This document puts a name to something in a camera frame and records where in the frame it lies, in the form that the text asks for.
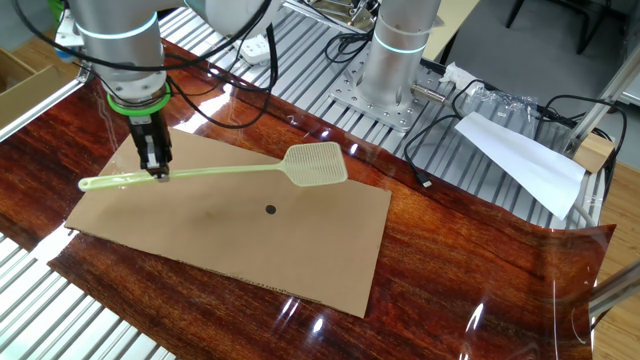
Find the glossy tabletop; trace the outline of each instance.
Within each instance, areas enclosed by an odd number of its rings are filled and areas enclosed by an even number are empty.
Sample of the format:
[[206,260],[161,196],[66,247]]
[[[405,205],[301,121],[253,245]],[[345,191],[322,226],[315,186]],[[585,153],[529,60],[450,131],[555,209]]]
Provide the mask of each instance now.
[[[195,69],[170,75],[188,93],[216,83]],[[194,99],[238,124],[259,112],[264,94],[220,86]],[[294,144],[338,142],[350,179],[392,192],[360,319],[65,231],[82,197],[78,180],[98,174],[128,135],[96,81],[0,143],[0,232],[28,250],[73,237],[49,265],[178,357],[591,358],[588,300],[613,226],[553,231],[438,179],[424,189],[404,161],[275,98],[241,131],[208,123],[179,98],[165,116],[183,131],[278,158]]]

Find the cardboard sheet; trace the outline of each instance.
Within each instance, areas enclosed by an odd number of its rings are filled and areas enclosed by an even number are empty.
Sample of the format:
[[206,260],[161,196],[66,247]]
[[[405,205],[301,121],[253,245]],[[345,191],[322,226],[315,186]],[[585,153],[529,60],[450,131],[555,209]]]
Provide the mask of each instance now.
[[[279,161],[177,130],[171,139],[175,170]],[[101,175],[138,164],[128,138]],[[225,174],[87,193],[66,226],[364,317],[390,199],[354,181]]]

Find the metal mounting plate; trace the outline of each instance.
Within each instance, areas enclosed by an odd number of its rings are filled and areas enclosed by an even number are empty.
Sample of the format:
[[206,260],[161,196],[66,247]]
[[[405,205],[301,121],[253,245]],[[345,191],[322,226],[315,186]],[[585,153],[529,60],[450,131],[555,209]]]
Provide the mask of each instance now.
[[[414,98],[409,105],[382,108],[356,95],[353,86],[355,84],[355,76],[364,65],[367,56],[369,56],[369,52],[365,50],[351,61],[345,71],[331,85],[329,96],[336,102],[368,115],[395,130],[400,132],[411,130],[426,101]],[[428,72],[418,71],[416,81],[422,85],[432,80],[429,79]]]

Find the robotic arm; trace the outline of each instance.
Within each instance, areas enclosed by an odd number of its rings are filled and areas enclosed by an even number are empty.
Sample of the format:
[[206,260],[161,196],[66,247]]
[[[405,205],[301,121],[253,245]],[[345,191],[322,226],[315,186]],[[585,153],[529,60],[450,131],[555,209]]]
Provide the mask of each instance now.
[[[164,51],[156,11],[189,6],[217,32],[241,30],[265,0],[68,0],[89,56],[132,66],[162,66]],[[269,26],[282,0],[270,0],[262,19],[248,34]],[[128,117],[140,155],[140,167],[161,178],[169,172],[171,139],[161,109],[170,99],[165,71],[119,70],[94,64],[109,104]]]

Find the fly swatter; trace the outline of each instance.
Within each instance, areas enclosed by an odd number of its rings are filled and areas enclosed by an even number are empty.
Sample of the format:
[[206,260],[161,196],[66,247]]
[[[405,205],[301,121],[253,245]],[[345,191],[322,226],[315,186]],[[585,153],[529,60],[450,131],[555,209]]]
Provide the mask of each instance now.
[[[298,186],[336,184],[346,181],[349,177],[340,146],[335,142],[324,142],[294,145],[287,150],[284,159],[278,164],[177,170],[171,171],[168,178],[182,179],[201,175],[273,170],[282,171]],[[157,179],[153,176],[146,172],[140,172],[84,178],[78,182],[78,187],[82,191],[92,191],[154,181]]]

